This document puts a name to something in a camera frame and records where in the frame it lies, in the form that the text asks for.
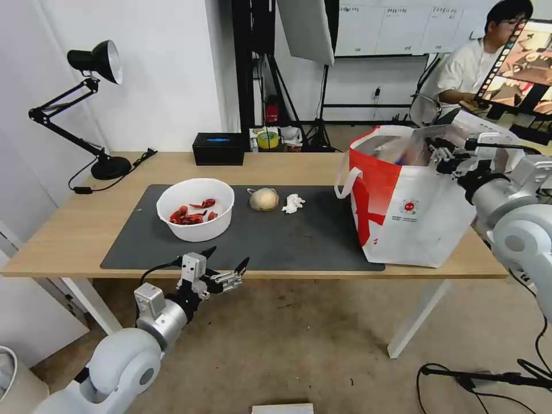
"glasses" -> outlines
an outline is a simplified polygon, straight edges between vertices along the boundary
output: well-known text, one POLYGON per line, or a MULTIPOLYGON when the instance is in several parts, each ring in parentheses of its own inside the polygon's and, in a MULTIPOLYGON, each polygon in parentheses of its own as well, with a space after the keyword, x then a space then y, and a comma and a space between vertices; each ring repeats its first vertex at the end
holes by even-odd
POLYGON ((518 18, 515 18, 515 19, 510 19, 510 20, 502 20, 500 22, 500 24, 504 24, 504 25, 509 25, 509 26, 515 26, 516 24, 519 23, 521 19, 518 19, 518 18))

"lamp base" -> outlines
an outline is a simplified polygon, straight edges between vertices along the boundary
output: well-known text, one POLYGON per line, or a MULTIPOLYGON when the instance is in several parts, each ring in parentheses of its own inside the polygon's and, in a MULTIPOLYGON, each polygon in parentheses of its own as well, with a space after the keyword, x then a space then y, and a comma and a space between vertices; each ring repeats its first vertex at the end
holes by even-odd
POLYGON ((92 166, 92 177, 99 180, 110 180, 127 175, 131 170, 131 162, 123 157, 100 158, 92 166))

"lamp shade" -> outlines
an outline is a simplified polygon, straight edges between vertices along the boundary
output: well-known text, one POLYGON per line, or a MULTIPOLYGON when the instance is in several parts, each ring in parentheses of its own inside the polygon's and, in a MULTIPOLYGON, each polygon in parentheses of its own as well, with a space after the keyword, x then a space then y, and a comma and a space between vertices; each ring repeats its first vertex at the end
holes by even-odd
POLYGON ((104 40, 91 52, 70 50, 67 52, 67 61, 79 71, 97 72, 109 82, 122 84, 121 61, 115 43, 111 40, 104 40))

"black tissue box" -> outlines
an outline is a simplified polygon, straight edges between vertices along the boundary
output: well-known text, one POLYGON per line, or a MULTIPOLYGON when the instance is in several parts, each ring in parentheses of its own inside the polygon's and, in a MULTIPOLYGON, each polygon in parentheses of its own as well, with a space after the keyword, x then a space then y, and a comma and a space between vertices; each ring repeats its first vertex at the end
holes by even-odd
POLYGON ((191 146, 195 165, 243 165, 243 135, 200 132, 191 146))

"white bowl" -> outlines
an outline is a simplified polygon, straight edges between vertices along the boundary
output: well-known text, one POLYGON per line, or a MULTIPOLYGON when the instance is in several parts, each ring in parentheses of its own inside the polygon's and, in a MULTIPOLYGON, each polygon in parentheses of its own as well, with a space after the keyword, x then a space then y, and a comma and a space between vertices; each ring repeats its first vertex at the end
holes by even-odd
POLYGON ((225 182, 214 178, 192 178, 166 189, 157 200, 157 215, 164 221, 176 237, 187 242, 204 242, 221 235, 230 225, 234 190, 225 182), (214 206, 206 209, 194 209, 192 204, 201 204, 207 198, 214 198, 214 206), (207 210, 203 223, 180 225, 171 223, 170 217, 180 206, 188 207, 188 214, 202 213, 207 210), (209 212, 218 213, 214 220, 207 221, 209 212))

